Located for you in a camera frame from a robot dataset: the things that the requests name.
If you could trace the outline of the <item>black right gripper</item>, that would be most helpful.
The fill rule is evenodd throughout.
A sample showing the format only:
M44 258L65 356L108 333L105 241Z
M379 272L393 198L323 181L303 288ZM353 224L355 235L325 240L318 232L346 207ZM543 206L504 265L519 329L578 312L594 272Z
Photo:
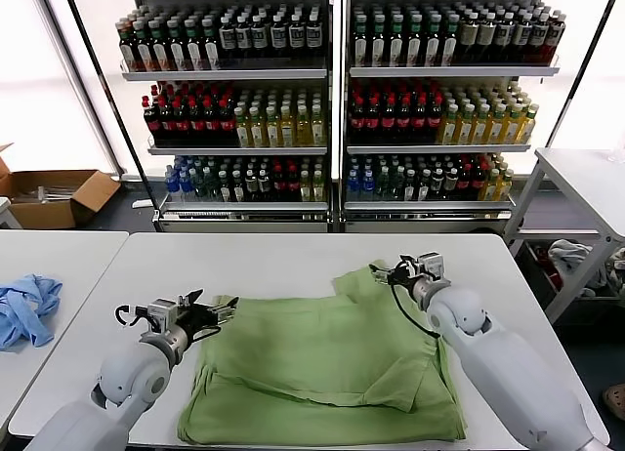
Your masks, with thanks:
M370 264L369 268L377 283L412 289L422 278L422 266L417 260L401 260L395 267Z

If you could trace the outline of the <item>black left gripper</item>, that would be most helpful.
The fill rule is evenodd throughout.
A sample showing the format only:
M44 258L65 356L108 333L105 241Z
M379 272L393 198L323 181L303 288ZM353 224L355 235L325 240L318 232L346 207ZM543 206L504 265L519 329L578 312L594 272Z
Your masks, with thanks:
M176 324L187 335L189 345L219 333L221 331L219 324L227 323L234 317L239 301L239 298L235 297L214 307L195 305L202 293L202 289L197 289L178 299L181 309Z

